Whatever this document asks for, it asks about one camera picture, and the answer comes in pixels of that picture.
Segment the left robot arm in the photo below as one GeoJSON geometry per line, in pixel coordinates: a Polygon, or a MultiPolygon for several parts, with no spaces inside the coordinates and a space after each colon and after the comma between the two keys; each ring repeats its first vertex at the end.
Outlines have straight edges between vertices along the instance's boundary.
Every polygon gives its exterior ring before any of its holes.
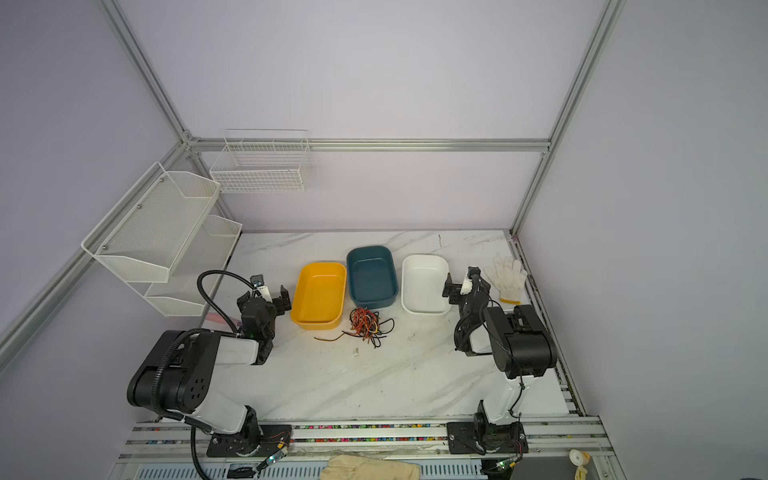
{"type": "Polygon", "coordinates": [[[276,320],[292,309],[289,291],[281,287],[273,295],[261,275],[246,279],[221,269],[199,274],[196,287],[229,330],[165,331],[130,380],[128,403],[208,434],[213,448],[225,448],[238,457],[286,450],[292,428],[265,430],[254,407],[214,388],[214,373],[223,367],[266,363],[274,347],[276,320]],[[246,292],[236,300],[239,323],[206,291],[204,281],[212,276],[229,277],[246,286],[246,292]]]}

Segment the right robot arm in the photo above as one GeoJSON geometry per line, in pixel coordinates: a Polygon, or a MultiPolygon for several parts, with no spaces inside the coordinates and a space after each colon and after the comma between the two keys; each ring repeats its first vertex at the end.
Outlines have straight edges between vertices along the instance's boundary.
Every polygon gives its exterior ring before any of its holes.
{"type": "Polygon", "coordinates": [[[521,407],[535,380],[558,361],[554,341],[536,310],[519,305],[510,312],[491,298],[490,284],[478,267],[470,267],[461,283],[446,277],[442,296],[459,309],[453,340],[457,351],[478,357],[472,334],[487,334],[490,356],[503,380],[478,403],[468,422],[446,425],[449,452],[456,454],[511,453],[520,458],[529,451],[521,420],[521,407]]]}

